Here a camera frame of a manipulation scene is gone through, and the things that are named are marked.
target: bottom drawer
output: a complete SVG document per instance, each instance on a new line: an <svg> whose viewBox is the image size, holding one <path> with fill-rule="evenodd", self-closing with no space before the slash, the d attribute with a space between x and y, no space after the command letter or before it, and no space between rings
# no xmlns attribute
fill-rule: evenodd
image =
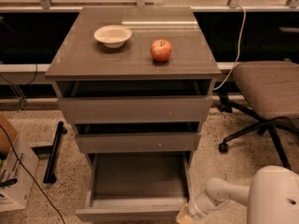
<svg viewBox="0 0 299 224"><path fill-rule="evenodd" d="M82 221L176 217L189 200L184 153L97 154Z"/></svg>

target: drawer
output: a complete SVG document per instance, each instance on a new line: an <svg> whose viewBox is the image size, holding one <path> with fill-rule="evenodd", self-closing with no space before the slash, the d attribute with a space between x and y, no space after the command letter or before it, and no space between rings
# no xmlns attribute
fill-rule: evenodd
<svg viewBox="0 0 299 224"><path fill-rule="evenodd" d="M193 151L199 133L116 133L76 135L82 153Z"/></svg>
<svg viewBox="0 0 299 224"><path fill-rule="evenodd" d="M117 123L205 120L212 98L61 98L60 108L72 123Z"/></svg>
<svg viewBox="0 0 299 224"><path fill-rule="evenodd" d="M85 208L86 222L175 217L189 200L183 153L95 155Z"/></svg>

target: chair base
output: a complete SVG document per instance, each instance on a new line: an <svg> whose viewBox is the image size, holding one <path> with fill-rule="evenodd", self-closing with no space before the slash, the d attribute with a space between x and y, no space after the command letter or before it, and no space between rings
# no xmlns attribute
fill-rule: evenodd
<svg viewBox="0 0 299 224"><path fill-rule="evenodd" d="M242 136L246 133L250 133L252 131L257 130L259 135L263 135L266 131L268 131L270 133L270 136L272 138L272 141L275 145L275 148L278 152L278 155L280 157L280 160L282 162L282 165L285 168L288 168L291 170L291 165L288 161L287 155L284 151L284 148L281 144L281 141L279 139L278 133L277 133L277 128L285 130L287 132L291 132L291 133L296 133L299 135L299 129L291 126L291 125L287 125L284 123L281 123L278 121L278 119L271 119L271 120L266 120L266 119L262 119L260 118L257 114L255 114L251 109L244 107L243 105L239 105L235 102L230 101L228 98L227 99L221 99L221 102L223 105L228 105L230 107L236 108L240 111L242 111L243 113L254 117L255 119L257 119L259 122L250 125L249 127L246 127L245 129L238 131L236 133L233 133L227 137L225 137L222 141L222 143L219 144L219 152L224 154L227 153L229 150L229 146L227 144L227 142L236 139L239 136Z"/></svg>

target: speckled floor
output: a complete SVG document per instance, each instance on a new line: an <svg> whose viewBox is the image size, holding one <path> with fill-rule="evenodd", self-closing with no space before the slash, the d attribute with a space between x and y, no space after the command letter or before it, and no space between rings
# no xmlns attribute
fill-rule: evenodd
<svg viewBox="0 0 299 224"><path fill-rule="evenodd" d="M18 131L25 134L24 138L31 147L51 145L58 121L64 121L62 113L58 110L3 111L1 114L5 115ZM223 178L234 184L248 185L260 168L270 164L280 165L278 154L268 133L262 137L257 133L247 134L230 143L231 148L227 155L221 155L218 152L218 143L225 135L253 121L237 111L228 114L219 112L215 107L211 108L202 130L199 148L194 154L190 168L195 193L200 192L212 176ZM53 185L45 185L42 182L47 159L39 161L36 180L60 210L65 223L77 224L81 221L75 215L75 210L84 206L91 171L85 157L78 150L71 127L65 122L64 126L68 133L62 136L58 150L55 168L57 182ZM299 137L285 132L279 133L292 163L292 169L299 174ZM246 223L246 211L246 207L236 204L229 209L211 213L197 223L242 224ZM36 185L33 185L26 209L0 213L0 223L54 224L63 222ZM170 224L174 221L122 223Z"/></svg>

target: white cable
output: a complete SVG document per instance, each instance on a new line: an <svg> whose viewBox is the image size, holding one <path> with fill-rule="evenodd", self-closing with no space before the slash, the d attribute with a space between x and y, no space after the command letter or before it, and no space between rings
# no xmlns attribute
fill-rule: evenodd
<svg viewBox="0 0 299 224"><path fill-rule="evenodd" d="M243 15L243 21L242 21L242 26L241 26L240 34L239 34L239 39L238 39L238 42L237 42L237 55L236 55L236 58L235 58L235 62L233 64L232 69L230 70L230 72L228 73L228 75L226 76L226 78L223 80L223 82L218 87L214 88L213 91L218 90L219 88L222 87L222 85L226 82L226 80L228 79L228 77L232 74L234 68L237 65L237 61L239 60L240 50L241 50L241 39L242 39L243 29L244 29L244 25L245 25L245 21L246 21L246 10L242 6L240 6L240 7L243 9L243 14L244 15Z"/></svg>

